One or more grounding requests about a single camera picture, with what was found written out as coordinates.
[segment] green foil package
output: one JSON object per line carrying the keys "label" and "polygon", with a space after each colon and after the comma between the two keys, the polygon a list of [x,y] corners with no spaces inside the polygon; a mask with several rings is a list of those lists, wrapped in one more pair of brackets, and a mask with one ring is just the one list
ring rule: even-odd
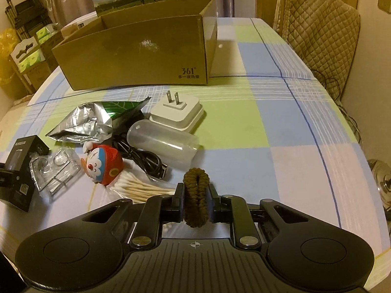
{"label": "green foil package", "polygon": [[113,131],[140,111],[150,100],[86,102],[71,111],[53,130],[47,133],[56,141],[102,143]]}

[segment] table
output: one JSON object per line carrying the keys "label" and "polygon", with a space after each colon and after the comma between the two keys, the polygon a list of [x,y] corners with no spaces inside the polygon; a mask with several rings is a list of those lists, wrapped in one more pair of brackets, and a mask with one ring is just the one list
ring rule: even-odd
{"label": "table", "polygon": [[[58,67],[34,95],[14,128],[1,136],[5,161],[19,137],[44,135],[78,104],[141,101],[144,112],[167,90],[197,96],[206,117],[195,134],[202,149],[192,165],[209,174],[218,193],[249,203],[271,198],[349,230],[372,247],[372,288],[391,270],[390,238],[382,203],[365,156],[327,92],[292,49],[260,19],[218,19],[218,47],[208,86],[141,86],[72,91]],[[174,169],[169,181],[181,182]],[[0,203],[0,248],[11,259],[32,233],[110,202],[101,185],[83,175],[53,204],[36,193],[28,214]],[[224,237],[225,225],[190,229],[176,224],[166,237]]]}

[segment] qr code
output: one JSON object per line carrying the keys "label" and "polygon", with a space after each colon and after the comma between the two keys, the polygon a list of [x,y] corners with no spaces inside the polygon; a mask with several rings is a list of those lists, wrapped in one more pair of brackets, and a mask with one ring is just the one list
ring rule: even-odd
{"label": "qr code", "polygon": [[27,184],[22,184],[20,186],[20,192],[24,195],[27,195],[27,191],[29,190],[29,186]]}

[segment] quilted chair cover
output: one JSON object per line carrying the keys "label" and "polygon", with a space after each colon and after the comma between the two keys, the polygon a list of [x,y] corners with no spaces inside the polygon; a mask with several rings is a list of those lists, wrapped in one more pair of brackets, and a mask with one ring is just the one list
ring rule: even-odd
{"label": "quilted chair cover", "polygon": [[339,100],[357,44],[357,10],[341,0],[277,0],[273,29]]}

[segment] metal prong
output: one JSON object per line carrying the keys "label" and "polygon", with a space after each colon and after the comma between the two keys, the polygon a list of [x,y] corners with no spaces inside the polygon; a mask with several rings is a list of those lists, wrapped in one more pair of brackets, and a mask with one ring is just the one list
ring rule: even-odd
{"label": "metal prong", "polygon": [[179,104],[179,95],[178,95],[178,93],[175,93],[174,97],[175,97],[175,103],[178,105]]}
{"label": "metal prong", "polygon": [[167,99],[169,100],[169,103],[173,101],[173,99],[171,98],[171,91],[167,91]]}

